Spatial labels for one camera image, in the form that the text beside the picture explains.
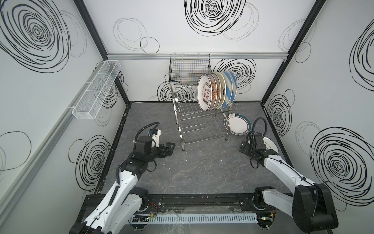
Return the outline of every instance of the white plate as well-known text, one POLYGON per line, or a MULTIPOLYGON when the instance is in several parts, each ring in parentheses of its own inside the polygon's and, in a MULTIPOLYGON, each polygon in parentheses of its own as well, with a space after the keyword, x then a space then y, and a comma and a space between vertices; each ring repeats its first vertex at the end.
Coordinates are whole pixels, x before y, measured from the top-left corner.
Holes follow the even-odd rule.
POLYGON ((234 98, 232 98, 233 102, 236 98, 236 92, 237 92, 237 80, 236 80, 236 77, 235 77, 235 74, 232 72, 232 71, 229 71, 230 74, 231 74, 231 77, 233 78, 233 94, 234 94, 234 98))
POLYGON ((228 121, 230 124, 230 132, 237 136, 247 135, 251 129, 252 124, 247 117, 240 114, 229 114, 228 121))
POLYGON ((279 154, 278 147, 272 140, 270 140, 267 137, 264 137, 264 144, 266 145, 266 149, 273 149, 275 152, 279 154))
POLYGON ((229 107, 233 102, 234 102, 234 98, 235 98, 235 94, 236 94, 236 85, 234 83, 234 80, 235 80, 235 75, 234 75, 234 78, 231 76, 231 73, 229 71, 223 71, 223 73, 230 78, 231 80, 231 97, 230 97, 230 100, 229 102, 227 103, 227 106, 226 107, 229 107))
POLYGON ((216 96, 216 102, 213 106, 213 109, 212 110, 215 110, 218 106, 218 104, 220 103, 220 100, 221 100, 221 83, 220 83, 220 80, 218 79, 218 76, 216 74, 211 74, 215 80, 215 83, 217 84, 217 96, 216 96))
POLYGON ((214 74, 217 75, 220 83, 221 83, 221 99, 220 102, 218 103, 218 106, 216 109, 219 109, 222 107, 223 102, 225 101, 225 89, 226 89, 226 83, 225 83, 225 78, 223 75, 219 72, 215 72, 214 74))
POLYGON ((212 92, 211 92, 211 103, 209 105, 209 108, 208 110, 213 110, 214 108, 214 105, 216 104, 217 102, 217 82, 215 81, 214 77, 211 75, 211 74, 207 74, 207 76, 209 77, 209 80, 210 80, 210 83, 212 85, 212 92))
POLYGON ((206 75, 202 75, 197 84, 197 103, 199 104, 202 110, 208 110, 209 105, 212 101, 210 95, 211 93, 212 85, 210 84, 209 78, 206 75))
POLYGON ((226 88, 225 88, 225 101, 223 102, 222 104, 222 108, 226 108, 229 106, 229 102, 230 102, 230 99, 231 99, 231 95, 232 95, 232 89, 233 89, 233 85, 232 85, 232 80, 231 80, 231 76, 227 76, 224 72, 220 72, 223 76, 223 78, 225 79, 225 83, 226 83, 226 88))

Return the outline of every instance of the blue striped plate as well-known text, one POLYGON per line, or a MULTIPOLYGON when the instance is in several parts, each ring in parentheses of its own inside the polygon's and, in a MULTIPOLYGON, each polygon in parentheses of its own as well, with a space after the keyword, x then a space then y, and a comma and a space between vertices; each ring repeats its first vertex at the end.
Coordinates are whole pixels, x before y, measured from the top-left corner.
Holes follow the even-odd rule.
POLYGON ((232 90, 233 90, 233 81, 231 79, 231 76, 227 72, 220 72, 226 83, 226 89, 225 89, 225 101, 222 104, 221 108, 226 108, 231 105, 231 95, 232 95, 232 90))

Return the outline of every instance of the marble floor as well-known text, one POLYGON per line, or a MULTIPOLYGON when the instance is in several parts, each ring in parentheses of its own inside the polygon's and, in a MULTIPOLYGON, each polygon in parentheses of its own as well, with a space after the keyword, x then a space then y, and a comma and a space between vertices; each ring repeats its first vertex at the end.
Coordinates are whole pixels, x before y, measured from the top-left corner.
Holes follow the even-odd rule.
MULTIPOLYGON (((258 117, 265 118, 260 103, 236 102, 236 105, 237 109, 233 112, 246 116, 252 123, 258 117)), ((237 151, 245 136, 231 134, 228 141, 221 137, 192 143, 182 151, 172 103, 133 103, 106 177, 103 194, 116 180, 116 166, 132 151, 137 131, 155 121, 160 122, 160 143, 174 142, 177 146, 171 157, 156 159, 156 170, 146 171, 137 183, 150 194, 252 193, 260 186, 273 186, 281 192, 290 192, 272 172, 261 166, 252 168, 249 157, 237 151)), ((264 131, 261 121, 256 124, 255 131, 264 131)), ((266 136, 279 148, 269 125, 266 136)))

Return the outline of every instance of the aluminum rail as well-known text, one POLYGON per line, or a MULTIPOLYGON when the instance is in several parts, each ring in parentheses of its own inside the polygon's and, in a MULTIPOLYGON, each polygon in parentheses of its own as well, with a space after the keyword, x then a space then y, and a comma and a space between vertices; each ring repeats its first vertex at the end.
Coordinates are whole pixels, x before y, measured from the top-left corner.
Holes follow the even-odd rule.
POLYGON ((238 53, 114 53, 108 54, 109 60, 145 60, 145 59, 166 59, 169 60, 173 55, 183 56, 183 59, 204 58, 210 54, 210 59, 259 59, 259 58, 281 58, 287 59, 286 52, 238 52, 238 53))

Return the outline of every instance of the white cable tray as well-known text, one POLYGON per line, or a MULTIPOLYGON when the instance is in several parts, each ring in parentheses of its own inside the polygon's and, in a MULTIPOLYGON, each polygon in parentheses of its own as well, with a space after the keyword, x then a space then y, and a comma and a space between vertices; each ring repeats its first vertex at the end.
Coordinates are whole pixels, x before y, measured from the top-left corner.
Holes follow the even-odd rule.
POLYGON ((258 223, 255 213, 237 214, 158 214, 155 218, 149 219, 147 224, 239 224, 258 223))
POLYGON ((92 82, 74 107, 72 114, 77 119, 95 119, 112 88, 121 65, 118 60, 106 60, 92 82))

